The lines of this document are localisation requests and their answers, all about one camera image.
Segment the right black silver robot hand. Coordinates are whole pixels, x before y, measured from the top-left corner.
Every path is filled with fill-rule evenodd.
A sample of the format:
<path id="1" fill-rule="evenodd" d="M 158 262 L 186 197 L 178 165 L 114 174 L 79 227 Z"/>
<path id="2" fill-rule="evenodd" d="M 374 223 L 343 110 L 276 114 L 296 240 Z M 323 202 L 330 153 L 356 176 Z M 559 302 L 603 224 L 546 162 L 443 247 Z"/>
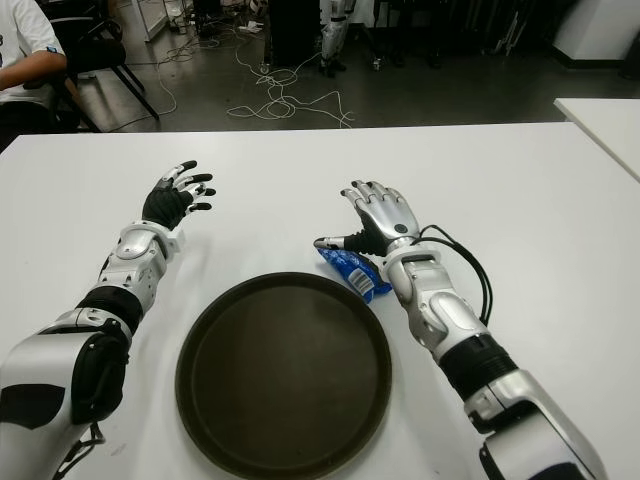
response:
<path id="1" fill-rule="evenodd" d="M 353 206 L 362 229 L 346 236 L 318 238 L 313 242 L 316 248 L 385 257 L 398 245 L 418 238 L 419 223 L 397 190 L 377 181 L 354 180 L 340 195 Z"/>

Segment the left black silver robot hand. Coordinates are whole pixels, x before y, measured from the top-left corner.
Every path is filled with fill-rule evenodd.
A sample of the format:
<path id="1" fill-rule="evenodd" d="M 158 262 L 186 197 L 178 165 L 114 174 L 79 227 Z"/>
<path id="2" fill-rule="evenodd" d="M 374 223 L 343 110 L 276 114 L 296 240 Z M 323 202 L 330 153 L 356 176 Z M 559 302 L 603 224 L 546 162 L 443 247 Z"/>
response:
<path id="1" fill-rule="evenodd" d="M 196 161 L 187 161 L 163 174 L 145 199 L 141 220 L 174 230 L 187 215 L 211 210 L 211 203 L 204 198 L 216 194 L 209 186 L 213 175 L 190 174 L 196 167 Z"/>

